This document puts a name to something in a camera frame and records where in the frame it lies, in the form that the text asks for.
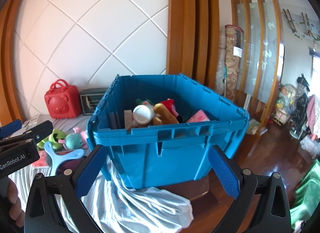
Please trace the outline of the person's left hand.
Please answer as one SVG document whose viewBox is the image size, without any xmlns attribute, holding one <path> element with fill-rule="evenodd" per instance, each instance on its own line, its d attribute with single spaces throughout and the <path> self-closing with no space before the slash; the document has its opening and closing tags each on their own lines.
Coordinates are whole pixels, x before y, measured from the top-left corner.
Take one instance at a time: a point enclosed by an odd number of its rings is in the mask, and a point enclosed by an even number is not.
<svg viewBox="0 0 320 233">
<path fill-rule="evenodd" d="M 19 228 L 22 228 L 24 226 L 25 213 L 21 208 L 21 201 L 20 201 L 20 198 L 18 197 L 18 189 L 15 183 L 11 179 L 8 179 L 8 181 L 9 181 L 9 186 L 7 190 L 7 197 L 9 202 L 11 203 L 9 216 L 13 221 L 15 221 L 16 225 Z"/>
</svg>

